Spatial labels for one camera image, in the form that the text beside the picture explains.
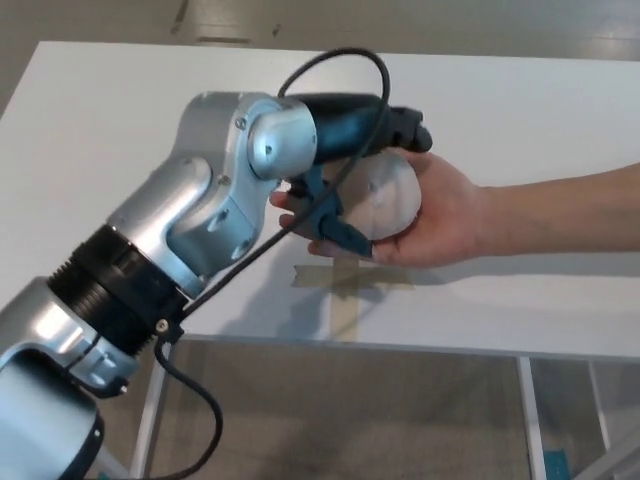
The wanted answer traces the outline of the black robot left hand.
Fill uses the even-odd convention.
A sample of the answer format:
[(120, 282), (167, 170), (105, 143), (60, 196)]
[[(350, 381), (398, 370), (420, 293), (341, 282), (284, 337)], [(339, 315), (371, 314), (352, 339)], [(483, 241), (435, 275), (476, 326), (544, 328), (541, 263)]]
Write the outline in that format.
[(373, 235), (347, 222), (347, 200), (338, 188), (355, 178), (358, 166), (371, 167), (371, 157), (385, 148), (428, 152), (433, 140), (423, 125), (423, 113), (391, 107), (371, 94), (308, 93), (290, 98), (311, 113), (316, 154), (307, 172), (290, 179), (289, 194), (310, 212), (306, 222), (313, 238), (368, 258)]

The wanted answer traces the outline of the person's bare hand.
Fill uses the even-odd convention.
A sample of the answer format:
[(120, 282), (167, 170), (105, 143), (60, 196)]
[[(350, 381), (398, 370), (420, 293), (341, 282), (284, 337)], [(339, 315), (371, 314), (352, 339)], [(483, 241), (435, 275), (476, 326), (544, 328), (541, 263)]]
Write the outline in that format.
[(411, 166), (420, 208), (402, 231), (373, 242), (370, 262), (412, 268), (459, 263), (482, 253), (488, 191), (441, 157), (400, 149), (384, 154)]

